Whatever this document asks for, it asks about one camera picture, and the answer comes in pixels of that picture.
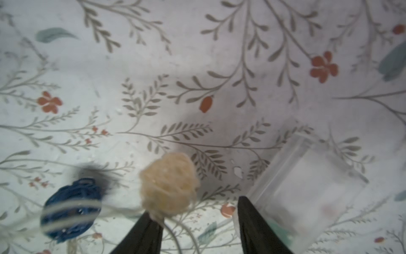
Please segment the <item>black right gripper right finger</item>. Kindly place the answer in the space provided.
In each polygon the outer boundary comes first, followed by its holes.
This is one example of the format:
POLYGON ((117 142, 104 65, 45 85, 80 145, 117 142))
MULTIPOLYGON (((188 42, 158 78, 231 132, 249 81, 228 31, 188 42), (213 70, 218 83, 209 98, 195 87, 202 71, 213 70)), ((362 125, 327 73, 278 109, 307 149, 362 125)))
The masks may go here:
POLYGON ((292 254, 246 196, 239 197, 237 214, 244 254, 292 254))

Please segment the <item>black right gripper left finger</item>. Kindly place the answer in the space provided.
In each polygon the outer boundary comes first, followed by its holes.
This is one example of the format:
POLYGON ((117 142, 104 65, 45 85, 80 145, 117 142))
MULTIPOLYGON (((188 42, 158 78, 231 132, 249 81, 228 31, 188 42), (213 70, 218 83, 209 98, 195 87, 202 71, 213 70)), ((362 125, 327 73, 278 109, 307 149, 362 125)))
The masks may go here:
POLYGON ((162 236, 163 227, 144 212, 111 254, 159 254, 162 236))

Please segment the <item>clear plastic battery box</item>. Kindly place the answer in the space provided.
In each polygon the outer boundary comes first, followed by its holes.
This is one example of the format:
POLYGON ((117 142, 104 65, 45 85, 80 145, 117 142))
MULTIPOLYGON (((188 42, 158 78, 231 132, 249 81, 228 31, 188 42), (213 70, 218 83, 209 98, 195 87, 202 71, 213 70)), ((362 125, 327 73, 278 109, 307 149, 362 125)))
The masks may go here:
MULTIPOLYGON (((251 201, 292 254, 302 254, 344 214, 367 184, 366 177, 326 144, 297 133, 242 196, 251 201)), ((240 237, 237 209, 233 220, 240 237)))

